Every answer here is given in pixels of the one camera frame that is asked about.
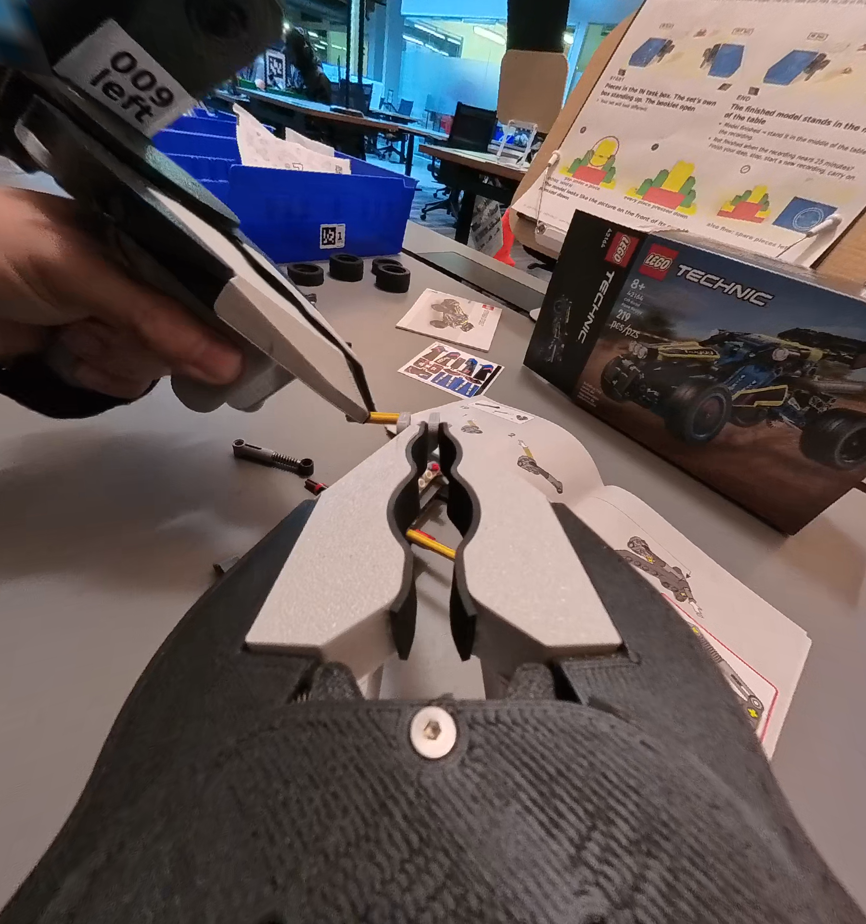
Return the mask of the clear acrylic sign holder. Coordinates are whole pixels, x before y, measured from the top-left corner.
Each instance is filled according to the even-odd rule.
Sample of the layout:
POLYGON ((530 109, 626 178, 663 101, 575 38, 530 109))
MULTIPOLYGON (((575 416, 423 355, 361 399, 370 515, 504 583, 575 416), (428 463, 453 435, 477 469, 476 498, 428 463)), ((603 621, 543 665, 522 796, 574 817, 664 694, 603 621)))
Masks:
POLYGON ((538 133, 537 123, 511 119, 498 127, 500 132, 492 163, 525 172, 538 133))

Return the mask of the white paper sheets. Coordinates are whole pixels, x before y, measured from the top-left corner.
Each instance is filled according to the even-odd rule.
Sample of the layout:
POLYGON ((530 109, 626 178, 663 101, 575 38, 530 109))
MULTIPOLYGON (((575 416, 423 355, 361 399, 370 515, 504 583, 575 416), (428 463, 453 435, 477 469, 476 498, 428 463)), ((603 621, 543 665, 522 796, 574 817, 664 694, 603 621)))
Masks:
POLYGON ((244 167, 315 172, 348 176, 351 164, 329 145, 288 129, 285 138, 275 136, 247 110, 235 103, 236 143, 244 167))

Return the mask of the long wooden office desk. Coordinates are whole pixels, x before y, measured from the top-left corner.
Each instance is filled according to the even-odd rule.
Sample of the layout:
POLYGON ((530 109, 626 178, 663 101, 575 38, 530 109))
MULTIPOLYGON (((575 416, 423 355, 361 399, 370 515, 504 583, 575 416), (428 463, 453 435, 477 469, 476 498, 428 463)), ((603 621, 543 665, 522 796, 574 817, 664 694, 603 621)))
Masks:
POLYGON ((285 130, 290 128, 312 140, 331 145, 348 156, 365 159, 367 140, 377 135, 391 136, 403 144, 404 156, 414 153, 415 143, 405 126, 349 112, 337 112, 323 103, 312 103, 288 95, 244 89, 242 105, 261 123, 285 130))

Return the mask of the lego set box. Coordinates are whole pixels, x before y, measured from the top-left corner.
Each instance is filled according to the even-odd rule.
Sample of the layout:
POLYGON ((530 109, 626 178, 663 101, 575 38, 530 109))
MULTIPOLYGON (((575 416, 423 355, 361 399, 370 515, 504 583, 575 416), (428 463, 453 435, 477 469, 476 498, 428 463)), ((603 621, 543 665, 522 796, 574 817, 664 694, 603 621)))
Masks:
POLYGON ((866 479, 859 286, 577 211, 524 363, 787 535, 866 479))

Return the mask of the grey lego chassis assembly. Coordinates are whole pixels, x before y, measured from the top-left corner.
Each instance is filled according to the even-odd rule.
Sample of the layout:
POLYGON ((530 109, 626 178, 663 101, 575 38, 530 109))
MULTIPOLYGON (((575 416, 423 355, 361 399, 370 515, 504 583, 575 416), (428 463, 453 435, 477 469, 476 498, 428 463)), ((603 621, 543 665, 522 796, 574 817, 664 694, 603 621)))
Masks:
MULTIPOLYGON (((431 499, 435 497, 434 488, 439 486, 443 479, 442 470, 439 465, 439 414, 434 413, 431 417, 432 422, 421 420, 427 423, 427 449, 426 465, 423 472, 418 476, 417 486, 420 497, 420 511, 423 512, 431 499)), ((456 551, 450 548, 434 536, 428 534, 417 525, 412 526, 406 532, 406 538, 414 545, 430 552, 449 559, 455 560, 456 551)))

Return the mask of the black tan padded pillar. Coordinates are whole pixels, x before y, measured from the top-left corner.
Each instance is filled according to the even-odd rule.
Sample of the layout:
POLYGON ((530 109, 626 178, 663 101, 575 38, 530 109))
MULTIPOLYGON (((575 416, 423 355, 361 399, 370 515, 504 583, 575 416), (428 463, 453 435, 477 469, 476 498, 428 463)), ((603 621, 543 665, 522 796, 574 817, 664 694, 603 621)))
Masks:
POLYGON ((568 1, 508 1, 506 50, 500 63, 497 121, 548 133, 568 78, 564 33, 568 1))

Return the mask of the colourful sticker sheet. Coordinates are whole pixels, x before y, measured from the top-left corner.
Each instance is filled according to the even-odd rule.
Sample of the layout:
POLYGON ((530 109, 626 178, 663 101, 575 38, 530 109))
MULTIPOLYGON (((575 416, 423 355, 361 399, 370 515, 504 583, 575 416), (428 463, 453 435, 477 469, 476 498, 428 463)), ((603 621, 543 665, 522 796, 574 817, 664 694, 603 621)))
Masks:
POLYGON ((482 398, 503 366, 449 344, 434 342, 404 364, 399 374, 458 398, 482 398))

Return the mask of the blue storage bin with tag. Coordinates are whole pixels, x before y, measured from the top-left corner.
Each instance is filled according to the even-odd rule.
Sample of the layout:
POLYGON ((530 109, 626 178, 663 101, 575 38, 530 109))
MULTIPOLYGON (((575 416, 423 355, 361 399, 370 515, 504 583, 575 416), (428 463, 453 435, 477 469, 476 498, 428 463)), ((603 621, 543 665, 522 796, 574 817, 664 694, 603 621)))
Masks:
POLYGON ((232 166, 226 204, 256 247, 275 263, 397 254, 417 181, 339 155, 350 173, 232 166))

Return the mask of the black office chair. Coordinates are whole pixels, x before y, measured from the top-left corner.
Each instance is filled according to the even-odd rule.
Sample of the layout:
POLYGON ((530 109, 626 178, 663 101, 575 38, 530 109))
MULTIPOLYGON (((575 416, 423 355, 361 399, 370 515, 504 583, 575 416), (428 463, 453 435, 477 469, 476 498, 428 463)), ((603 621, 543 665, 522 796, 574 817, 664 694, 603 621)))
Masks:
MULTIPOLYGON (((486 154, 497 125, 497 113, 466 103, 457 103, 451 121, 448 139, 444 147, 474 154, 486 154)), ((469 167, 435 157, 429 168, 432 178, 444 187, 446 198, 440 202, 424 205, 420 220, 427 221, 427 215, 444 210, 453 218, 459 218, 464 186, 476 184, 480 177, 469 167)))

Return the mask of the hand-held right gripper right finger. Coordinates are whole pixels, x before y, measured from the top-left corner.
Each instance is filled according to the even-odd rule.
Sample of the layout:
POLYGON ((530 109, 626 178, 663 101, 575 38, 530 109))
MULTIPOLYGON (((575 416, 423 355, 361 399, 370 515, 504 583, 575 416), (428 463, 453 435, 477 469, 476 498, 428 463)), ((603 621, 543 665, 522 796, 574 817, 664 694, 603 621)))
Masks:
POLYGON ((450 631, 498 699, 525 664, 617 653, 623 640, 560 520, 569 514, 559 463, 534 437, 484 422, 440 422, 447 515, 460 534, 450 631))

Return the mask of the open instruction booklet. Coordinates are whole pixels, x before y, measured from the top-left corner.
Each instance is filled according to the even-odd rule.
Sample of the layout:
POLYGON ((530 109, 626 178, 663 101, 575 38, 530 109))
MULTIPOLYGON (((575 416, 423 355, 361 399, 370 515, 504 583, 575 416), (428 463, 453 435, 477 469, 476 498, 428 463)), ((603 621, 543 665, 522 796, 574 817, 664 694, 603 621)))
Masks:
MULTIPOLYGON (((561 426, 493 399, 466 399, 416 413, 439 414, 479 439, 490 468, 512 470, 565 503, 633 571, 643 576, 686 622, 739 700, 767 758, 800 680, 811 641, 805 631, 685 538, 651 506, 623 488, 604 484, 584 444, 561 426)), ((446 627, 446 584, 451 565, 433 552, 419 553, 420 599, 429 604, 433 629, 420 629, 418 648, 401 666, 385 666, 384 697, 452 693, 484 699, 497 693, 480 660, 462 662, 446 627)))

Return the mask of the person's left hand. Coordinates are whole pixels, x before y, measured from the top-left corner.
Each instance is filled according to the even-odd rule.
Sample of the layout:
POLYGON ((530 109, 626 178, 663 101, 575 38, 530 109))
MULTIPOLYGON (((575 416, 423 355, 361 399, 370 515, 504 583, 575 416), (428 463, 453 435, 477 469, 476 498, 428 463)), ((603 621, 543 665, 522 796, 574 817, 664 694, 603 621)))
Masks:
POLYGON ((172 373, 207 385, 242 373, 238 349, 132 278, 75 202, 0 187, 0 366, 51 345, 71 383, 113 398, 172 373))

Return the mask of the black lego shock absorber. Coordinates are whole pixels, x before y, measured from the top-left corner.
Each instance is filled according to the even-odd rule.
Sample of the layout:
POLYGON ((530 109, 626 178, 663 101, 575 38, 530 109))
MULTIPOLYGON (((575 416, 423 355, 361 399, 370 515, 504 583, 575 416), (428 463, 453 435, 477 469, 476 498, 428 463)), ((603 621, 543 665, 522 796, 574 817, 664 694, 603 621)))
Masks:
POLYGON ((247 443, 238 439, 231 444, 232 454, 235 458, 257 465, 276 468, 296 475, 299 478, 309 479, 314 473, 314 461, 310 458, 296 458, 286 456, 271 449, 247 443))

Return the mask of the small closed instruction booklet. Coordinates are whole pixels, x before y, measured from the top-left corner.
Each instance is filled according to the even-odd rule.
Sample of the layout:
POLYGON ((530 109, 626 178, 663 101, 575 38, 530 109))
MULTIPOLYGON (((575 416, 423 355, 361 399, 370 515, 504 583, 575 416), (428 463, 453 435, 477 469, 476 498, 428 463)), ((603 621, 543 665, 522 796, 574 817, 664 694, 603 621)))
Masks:
POLYGON ((488 352, 502 312, 498 305, 427 288, 396 327, 472 352, 488 352))

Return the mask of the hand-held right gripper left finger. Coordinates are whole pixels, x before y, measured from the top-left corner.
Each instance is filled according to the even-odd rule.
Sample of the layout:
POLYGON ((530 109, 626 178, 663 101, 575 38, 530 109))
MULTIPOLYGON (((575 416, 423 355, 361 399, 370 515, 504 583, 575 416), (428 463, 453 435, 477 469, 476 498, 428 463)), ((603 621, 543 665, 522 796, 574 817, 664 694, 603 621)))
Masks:
POLYGON ((414 553, 427 422, 413 422, 323 491, 248 630, 253 651, 311 656, 356 679, 393 655, 406 660, 416 634, 414 553))

